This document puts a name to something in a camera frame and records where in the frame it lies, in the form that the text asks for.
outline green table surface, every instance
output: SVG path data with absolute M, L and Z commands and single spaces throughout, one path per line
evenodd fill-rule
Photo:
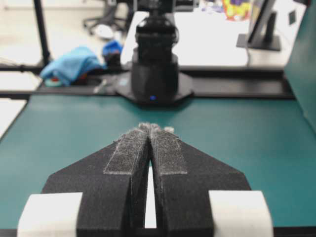
M 187 99 L 141 108 L 120 97 L 33 96 L 0 141 L 0 229 L 16 228 L 49 174 L 148 121 L 245 173 L 275 227 L 316 226 L 316 137 L 296 101 Z

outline white foam pad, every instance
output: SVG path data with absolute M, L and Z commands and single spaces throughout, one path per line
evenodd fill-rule
M 214 237 L 273 237 L 261 191 L 209 191 Z
M 76 237 L 81 197 L 82 193 L 31 195 L 17 237 Z

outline blue cloth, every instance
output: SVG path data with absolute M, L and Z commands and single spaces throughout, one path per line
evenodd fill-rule
M 115 53 L 115 52 L 119 52 L 121 54 L 122 50 L 123 50 L 122 45 L 118 41 L 112 40 L 103 47 L 102 55 L 106 56 L 109 53 Z
M 78 47 L 48 64 L 40 73 L 47 86 L 53 86 L 52 78 L 58 78 L 63 85 L 70 85 L 81 75 L 94 69 L 104 68 L 87 47 Z

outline white desk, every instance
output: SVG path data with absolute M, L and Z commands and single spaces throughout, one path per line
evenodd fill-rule
M 224 14 L 208 14 L 197 9 L 194 12 L 176 12 L 174 14 L 176 26 L 179 29 L 180 40 L 173 48 L 178 56 L 181 69 L 209 69 L 209 68 L 284 68 L 291 54 L 305 6 L 300 3 L 284 5 L 278 0 L 274 6 L 280 12 L 276 22 L 276 35 L 280 35 L 280 52 L 237 48 L 239 34 L 248 31 L 249 21 L 233 22 L 226 20 Z M 288 25 L 288 13 L 296 9 L 297 22 Z M 125 46 L 121 54 L 121 64 L 127 68 L 131 66 L 133 49 L 137 47 L 135 40 L 136 26 L 148 16 L 145 12 L 136 12 L 128 32 Z
M 0 138 L 26 105 L 26 100 L 0 99 Z

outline black metal frame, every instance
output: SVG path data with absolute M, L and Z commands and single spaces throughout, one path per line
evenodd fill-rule
M 136 229 L 134 237 L 163 237 L 159 229 Z M 274 237 L 315 237 L 316 227 L 274 227 Z M 17 237 L 16 229 L 0 230 L 0 237 Z
M 39 31 L 39 39 L 42 50 L 42 60 L 38 65 L 18 65 L 18 66 L 8 66 L 0 64 L 0 72 L 32 72 L 34 74 L 39 74 L 41 70 L 49 63 L 50 61 L 50 52 L 48 50 L 48 43 L 45 30 L 45 21 L 43 17 L 43 10 L 41 5 L 41 0 L 34 0 L 34 8 L 36 13 L 37 26 Z

